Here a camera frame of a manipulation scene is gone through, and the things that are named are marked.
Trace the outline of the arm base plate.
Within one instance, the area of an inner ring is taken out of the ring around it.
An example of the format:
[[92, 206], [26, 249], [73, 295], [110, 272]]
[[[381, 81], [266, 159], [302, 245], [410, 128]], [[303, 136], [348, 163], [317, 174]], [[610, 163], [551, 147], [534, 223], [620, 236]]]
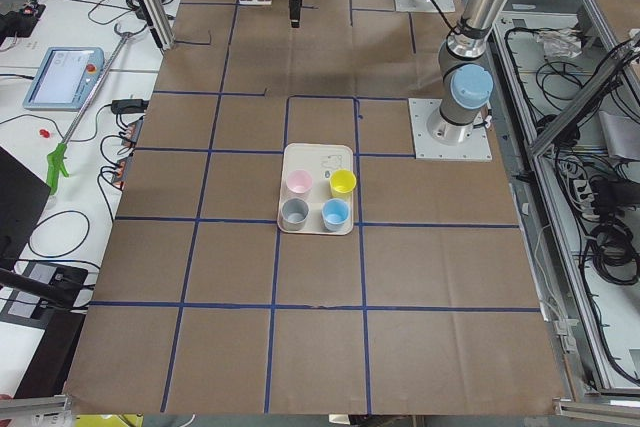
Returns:
[[[456, 10], [454, 0], [435, 0], [444, 13]], [[428, 12], [436, 13], [437, 9], [430, 0], [394, 0], [395, 10], [398, 12]]]
[[487, 129], [481, 114], [468, 126], [449, 124], [441, 116], [440, 99], [408, 100], [415, 157], [418, 160], [489, 162]]

